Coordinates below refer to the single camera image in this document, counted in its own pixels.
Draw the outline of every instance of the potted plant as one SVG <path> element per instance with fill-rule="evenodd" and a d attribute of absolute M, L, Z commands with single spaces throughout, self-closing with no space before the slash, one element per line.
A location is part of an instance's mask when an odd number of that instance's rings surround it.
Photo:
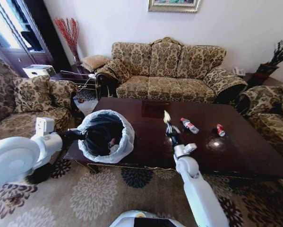
<path fill-rule="evenodd" d="M 274 56 L 270 62 L 265 64 L 260 64 L 257 71 L 252 75 L 248 81 L 248 88 L 262 85 L 263 82 L 268 79 L 268 77 L 279 68 L 277 65 L 283 62 L 283 40 L 278 42 L 277 46 L 274 49 Z"/>

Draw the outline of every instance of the carpet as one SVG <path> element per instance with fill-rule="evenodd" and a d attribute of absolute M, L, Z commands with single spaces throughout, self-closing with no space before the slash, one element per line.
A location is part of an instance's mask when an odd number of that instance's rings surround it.
<path fill-rule="evenodd" d="M 283 191 L 276 183 L 231 188 L 228 177 L 204 178 L 231 227 L 283 226 Z M 0 227 L 107 227 L 127 210 L 196 226 L 176 172 L 103 166 L 91 175 L 76 162 L 62 159 L 45 182 L 0 188 Z"/>

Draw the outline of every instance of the patterned sofa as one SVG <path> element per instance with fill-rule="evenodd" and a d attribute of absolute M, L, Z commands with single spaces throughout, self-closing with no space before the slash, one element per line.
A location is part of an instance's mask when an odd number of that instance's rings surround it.
<path fill-rule="evenodd" d="M 238 111 L 283 156 L 283 85 L 253 87 L 239 100 Z"/>
<path fill-rule="evenodd" d="M 182 45 L 168 37 L 152 44 L 114 43 L 113 60 L 96 80 L 102 95 L 226 104 L 247 83 L 219 67 L 225 54 L 218 46 Z"/>
<path fill-rule="evenodd" d="M 0 139 L 22 136 L 30 138 L 35 134 L 36 117 L 51 117 L 54 119 L 55 131 L 64 131 L 76 126 L 76 121 L 83 118 L 83 114 L 77 109 L 73 102 L 73 96 L 78 93 L 78 87 L 70 81 L 50 80 L 49 92 L 52 107 L 50 110 L 17 113 L 15 111 L 16 102 L 14 90 L 17 87 L 14 80 L 20 78 L 9 65 L 0 60 Z M 38 86 L 29 87 L 26 84 L 23 89 L 29 91 L 31 103 L 35 97 Z M 53 164 L 58 157 L 59 152 L 55 153 L 50 163 Z"/>

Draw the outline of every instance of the painting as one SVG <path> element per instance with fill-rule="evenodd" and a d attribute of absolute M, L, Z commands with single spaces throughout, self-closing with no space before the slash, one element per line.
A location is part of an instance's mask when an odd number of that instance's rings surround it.
<path fill-rule="evenodd" d="M 196 13 L 201 0 L 149 0 L 149 11 Z"/>

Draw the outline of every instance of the red dried branches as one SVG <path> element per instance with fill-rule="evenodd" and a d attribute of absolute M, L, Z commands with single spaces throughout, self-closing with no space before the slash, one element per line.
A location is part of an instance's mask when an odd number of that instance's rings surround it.
<path fill-rule="evenodd" d="M 77 39 L 79 34 L 78 22 L 73 18 L 67 18 L 67 23 L 62 18 L 55 18 L 54 23 L 66 39 L 70 50 L 75 56 L 77 54 Z"/>

